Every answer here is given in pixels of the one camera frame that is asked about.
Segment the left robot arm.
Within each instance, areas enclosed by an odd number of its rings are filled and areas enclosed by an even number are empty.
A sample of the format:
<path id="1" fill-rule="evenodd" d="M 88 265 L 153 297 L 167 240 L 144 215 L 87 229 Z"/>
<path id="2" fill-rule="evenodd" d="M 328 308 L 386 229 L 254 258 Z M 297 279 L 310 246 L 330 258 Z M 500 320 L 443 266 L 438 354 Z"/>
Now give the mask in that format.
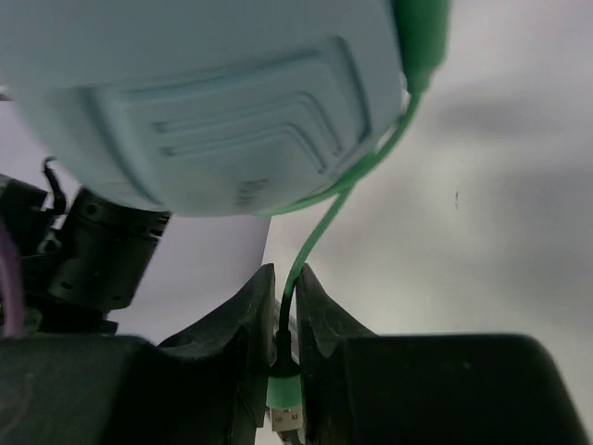
<path id="1" fill-rule="evenodd" d="M 51 158 L 49 187 L 1 177 L 1 333 L 113 335 L 170 221 L 79 188 L 68 200 Z"/>

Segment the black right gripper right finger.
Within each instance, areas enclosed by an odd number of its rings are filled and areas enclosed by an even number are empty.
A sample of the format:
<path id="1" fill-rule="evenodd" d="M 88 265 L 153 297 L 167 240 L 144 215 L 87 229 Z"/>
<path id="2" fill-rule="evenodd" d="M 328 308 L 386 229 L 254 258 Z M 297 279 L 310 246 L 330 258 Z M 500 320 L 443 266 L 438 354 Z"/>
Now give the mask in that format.
<path id="1" fill-rule="evenodd" d="M 309 444 L 585 444 L 548 351 L 518 334 L 381 336 L 296 280 Z"/>

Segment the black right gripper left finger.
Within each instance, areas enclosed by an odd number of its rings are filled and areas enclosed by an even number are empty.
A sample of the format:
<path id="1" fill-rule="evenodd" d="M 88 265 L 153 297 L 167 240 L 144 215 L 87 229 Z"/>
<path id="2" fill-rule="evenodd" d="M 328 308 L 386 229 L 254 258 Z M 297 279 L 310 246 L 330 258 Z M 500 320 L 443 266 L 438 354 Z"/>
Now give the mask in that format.
<path id="1" fill-rule="evenodd" d="M 266 413 L 275 276 L 154 345 L 139 337 L 1 343 L 5 444 L 251 444 Z"/>

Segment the light blue headphones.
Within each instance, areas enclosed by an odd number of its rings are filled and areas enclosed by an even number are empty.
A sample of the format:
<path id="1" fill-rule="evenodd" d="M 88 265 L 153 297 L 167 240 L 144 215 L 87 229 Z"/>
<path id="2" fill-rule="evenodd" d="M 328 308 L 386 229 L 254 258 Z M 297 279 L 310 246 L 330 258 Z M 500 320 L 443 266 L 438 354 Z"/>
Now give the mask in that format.
<path id="1" fill-rule="evenodd" d="M 5 1 L 1 82 L 88 189 L 193 217 L 327 190 L 402 106 L 386 1 Z"/>

